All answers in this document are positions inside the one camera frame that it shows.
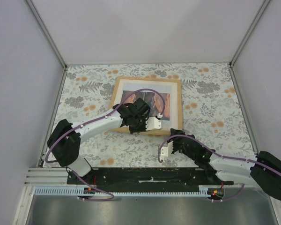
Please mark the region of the wooden picture frame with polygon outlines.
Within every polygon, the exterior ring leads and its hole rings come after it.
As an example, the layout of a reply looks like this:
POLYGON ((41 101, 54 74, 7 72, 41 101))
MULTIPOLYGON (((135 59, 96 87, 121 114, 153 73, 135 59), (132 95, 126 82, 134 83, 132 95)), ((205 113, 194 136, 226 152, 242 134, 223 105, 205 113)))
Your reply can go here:
POLYGON ((148 135, 169 135, 170 129, 182 129, 182 91, 180 80, 161 78, 138 78, 120 76, 116 80, 110 108, 115 104, 126 101, 138 91, 155 92, 162 99, 161 93, 170 94, 170 121, 161 120, 163 128, 146 132, 148 135))

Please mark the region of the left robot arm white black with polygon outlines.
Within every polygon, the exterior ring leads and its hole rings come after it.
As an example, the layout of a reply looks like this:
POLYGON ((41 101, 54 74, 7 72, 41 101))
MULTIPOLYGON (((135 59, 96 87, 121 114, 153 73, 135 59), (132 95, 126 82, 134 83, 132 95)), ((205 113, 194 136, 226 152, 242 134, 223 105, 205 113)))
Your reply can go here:
POLYGON ((139 98, 134 103, 117 104, 87 122, 70 123, 63 119, 47 141, 48 153, 53 154, 54 162, 61 167, 74 171, 83 184, 89 184, 94 173, 91 165, 79 154, 80 145, 93 136, 124 126, 129 127, 131 134, 145 131, 149 113, 150 106, 139 98))

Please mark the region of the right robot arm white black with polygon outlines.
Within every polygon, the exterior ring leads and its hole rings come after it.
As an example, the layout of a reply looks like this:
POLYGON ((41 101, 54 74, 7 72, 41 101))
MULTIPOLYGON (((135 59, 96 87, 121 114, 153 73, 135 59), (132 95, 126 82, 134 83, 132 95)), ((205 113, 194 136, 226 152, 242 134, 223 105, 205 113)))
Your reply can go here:
POLYGON ((266 194, 281 201, 281 160, 261 151, 248 157, 226 156, 201 144, 193 135, 170 129, 173 153, 180 152, 205 171, 209 184, 219 181, 241 183, 261 188, 266 194))

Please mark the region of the sunset landscape photo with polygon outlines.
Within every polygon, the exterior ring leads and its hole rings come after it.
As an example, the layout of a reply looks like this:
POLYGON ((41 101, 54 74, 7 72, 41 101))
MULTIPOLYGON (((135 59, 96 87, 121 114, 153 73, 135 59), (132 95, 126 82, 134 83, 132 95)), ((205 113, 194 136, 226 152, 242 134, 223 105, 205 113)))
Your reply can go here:
MULTIPOLYGON (((165 109, 161 120, 170 121, 170 94, 161 93, 165 100, 165 109)), ((138 91, 132 94, 124 103, 134 103, 137 99, 143 99, 150 106, 150 117, 155 117, 163 110, 163 100, 155 92, 138 91)))

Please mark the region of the floral patterned table mat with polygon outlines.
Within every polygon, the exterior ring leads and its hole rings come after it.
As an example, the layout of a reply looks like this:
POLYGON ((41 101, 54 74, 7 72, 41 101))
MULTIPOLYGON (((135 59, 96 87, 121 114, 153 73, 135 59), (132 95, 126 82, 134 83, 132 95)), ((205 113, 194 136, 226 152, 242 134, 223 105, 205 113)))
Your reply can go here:
MULTIPOLYGON (((182 83, 183 130, 224 155, 254 154, 226 63, 75 65, 69 67, 55 121, 90 120, 109 109, 119 76, 163 78, 182 83)), ((80 147, 93 167, 191 167, 175 153, 157 159, 164 138, 106 131, 80 147)))

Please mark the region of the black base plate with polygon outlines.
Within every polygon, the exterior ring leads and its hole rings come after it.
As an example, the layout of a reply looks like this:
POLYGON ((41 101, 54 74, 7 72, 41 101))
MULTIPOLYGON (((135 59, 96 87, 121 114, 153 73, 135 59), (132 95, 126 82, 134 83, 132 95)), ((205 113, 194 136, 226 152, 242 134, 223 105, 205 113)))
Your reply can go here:
POLYGON ((94 168, 82 178, 106 192, 198 192, 199 186, 220 186, 215 173, 194 167, 94 168))

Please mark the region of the left aluminium corner post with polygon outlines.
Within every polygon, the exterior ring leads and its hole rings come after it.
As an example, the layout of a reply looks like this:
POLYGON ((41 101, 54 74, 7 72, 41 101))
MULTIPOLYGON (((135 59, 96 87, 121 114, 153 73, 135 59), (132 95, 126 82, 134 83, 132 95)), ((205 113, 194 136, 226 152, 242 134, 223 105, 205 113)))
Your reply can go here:
POLYGON ((39 26, 42 34, 44 35, 46 41, 48 42, 50 48, 54 52, 59 64, 62 66, 64 70, 67 69, 67 64, 65 63, 60 51, 58 50, 49 30, 46 27, 46 24, 44 23, 36 5, 32 0, 24 0, 25 4, 27 5, 28 9, 32 13, 33 18, 35 19, 37 25, 39 26))

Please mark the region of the aluminium corner post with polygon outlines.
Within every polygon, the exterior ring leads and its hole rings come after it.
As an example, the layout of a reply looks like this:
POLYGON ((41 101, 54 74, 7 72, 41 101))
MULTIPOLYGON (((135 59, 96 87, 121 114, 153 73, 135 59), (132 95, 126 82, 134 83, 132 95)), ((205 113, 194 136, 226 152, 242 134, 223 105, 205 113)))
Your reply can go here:
POLYGON ((235 51, 231 61, 229 62, 229 65, 230 65, 231 68, 233 68, 233 66, 235 65, 237 59, 239 58, 239 56, 242 53, 243 49, 245 48, 247 42, 251 38, 253 32, 257 28, 257 26, 258 26, 262 16, 266 12, 266 10, 269 7, 271 2, 272 2, 271 0, 263 0, 262 1, 262 4, 258 8, 257 13, 255 14, 252 22, 249 25, 249 28, 245 32, 245 34, 244 34, 244 36, 243 36, 239 46, 237 47, 237 49, 236 49, 236 51, 235 51))
POLYGON ((64 70, 67 69, 67 64, 65 63, 60 51, 58 50, 49 30, 46 27, 46 24, 44 23, 36 5, 32 0, 24 0, 25 4, 27 5, 28 9, 32 13, 33 18, 35 19, 37 25, 39 26, 42 34, 44 35, 46 41, 48 42, 50 48, 54 52, 59 64, 62 66, 64 70))

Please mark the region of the right aluminium corner post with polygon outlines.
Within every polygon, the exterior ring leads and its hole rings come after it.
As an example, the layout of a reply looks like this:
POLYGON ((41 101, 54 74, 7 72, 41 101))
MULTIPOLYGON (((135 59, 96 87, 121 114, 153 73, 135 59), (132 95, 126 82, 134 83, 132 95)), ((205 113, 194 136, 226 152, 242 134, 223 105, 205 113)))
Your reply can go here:
POLYGON ((266 12, 266 10, 269 7, 271 2, 272 2, 271 0, 263 0, 262 1, 262 4, 258 8, 257 13, 255 14, 252 22, 249 25, 249 28, 245 32, 245 34, 244 34, 244 36, 243 36, 239 46, 237 47, 237 49, 236 49, 236 51, 235 51, 231 61, 229 62, 229 65, 230 65, 231 68, 233 68, 233 66, 235 65, 237 59, 239 58, 239 56, 242 53, 243 49, 245 48, 247 42, 251 38, 253 32, 257 28, 257 26, 258 26, 262 16, 266 12))

